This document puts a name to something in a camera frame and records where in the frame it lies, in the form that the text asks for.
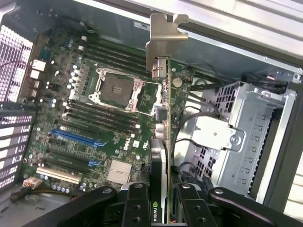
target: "metal bracket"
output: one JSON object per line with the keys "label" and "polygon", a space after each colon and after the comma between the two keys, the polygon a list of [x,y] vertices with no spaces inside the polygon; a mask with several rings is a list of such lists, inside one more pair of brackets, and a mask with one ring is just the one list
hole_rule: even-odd
{"label": "metal bracket", "polygon": [[233,128],[227,122],[212,117],[199,119],[203,128],[201,137],[197,138],[200,144],[216,150],[239,151],[244,139],[244,132]]}
{"label": "metal bracket", "polygon": [[158,57],[171,57],[180,41],[188,40],[188,33],[178,31],[181,23],[189,21],[188,15],[175,14],[173,22],[167,22],[165,14],[151,14],[151,40],[146,44],[146,68],[152,71]]}

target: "chip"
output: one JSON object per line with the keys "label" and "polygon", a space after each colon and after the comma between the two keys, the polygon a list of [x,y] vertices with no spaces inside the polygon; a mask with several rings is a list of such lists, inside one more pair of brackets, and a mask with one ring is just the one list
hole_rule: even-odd
{"label": "chip", "polygon": [[166,121],[168,118],[168,110],[165,106],[156,106],[156,120]]}
{"label": "chip", "polygon": [[131,99],[134,82],[108,75],[101,87],[101,97],[104,100],[127,106]]}

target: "blue pcie slot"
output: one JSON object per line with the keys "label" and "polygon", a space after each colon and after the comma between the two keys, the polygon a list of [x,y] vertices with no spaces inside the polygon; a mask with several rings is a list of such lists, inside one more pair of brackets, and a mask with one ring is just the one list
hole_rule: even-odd
{"label": "blue pcie slot", "polygon": [[107,142],[101,143],[98,140],[91,140],[91,139],[85,138],[83,136],[78,136],[78,135],[72,134],[68,131],[62,131],[62,130],[58,130],[58,129],[53,129],[52,130],[52,135],[61,136],[63,138],[73,140],[73,141],[76,141],[76,142],[81,142],[81,143],[84,143],[86,145],[89,145],[89,146],[92,146],[92,147],[95,147],[95,148],[96,147],[103,147],[107,144]]}

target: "green circuit board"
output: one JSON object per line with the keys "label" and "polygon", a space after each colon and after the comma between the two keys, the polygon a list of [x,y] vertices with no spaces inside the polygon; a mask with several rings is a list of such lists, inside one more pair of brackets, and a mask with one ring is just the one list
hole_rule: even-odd
{"label": "green circuit board", "polygon": [[[78,32],[56,27],[50,33],[49,43],[40,52],[40,60],[47,61],[45,81],[39,89],[37,118],[20,178],[35,176],[43,179],[47,187],[69,189],[71,192],[90,191],[105,185],[119,190],[121,183],[108,179],[111,164],[115,160],[131,166],[127,181],[138,181],[142,165],[149,163],[148,140],[154,136],[156,123],[150,113],[157,101],[160,85],[160,82],[156,84],[152,81],[150,72],[145,69],[145,52],[89,34],[83,38]],[[105,108],[89,99],[99,80],[96,70],[103,68],[144,81],[138,96],[137,112]],[[185,106],[193,74],[184,70],[182,64],[173,61],[171,69],[171,79],[182,80],[178,87],[172,86],[171,115],[174,116]],[[73,77],[77,83],[68,87],[72,72],[77,72]],[[129,80],[119,75],[115,78],[125,80],[125,83]],[[102,146],[74,141],[54,134],[53,130],[98,141]],[[40,166],[79,176],[80,184],[52,177],[43,178],[36,173]]]}

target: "white pci slot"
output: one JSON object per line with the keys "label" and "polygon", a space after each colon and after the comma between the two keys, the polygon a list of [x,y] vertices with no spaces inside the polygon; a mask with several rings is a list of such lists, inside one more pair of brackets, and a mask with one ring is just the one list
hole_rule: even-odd
{"label": "white pci slot", "polygon": [[48,167],[38,167],[36,173],[75,184],[79,184],[81,181],[81,177],[79,176],[74,176]]}

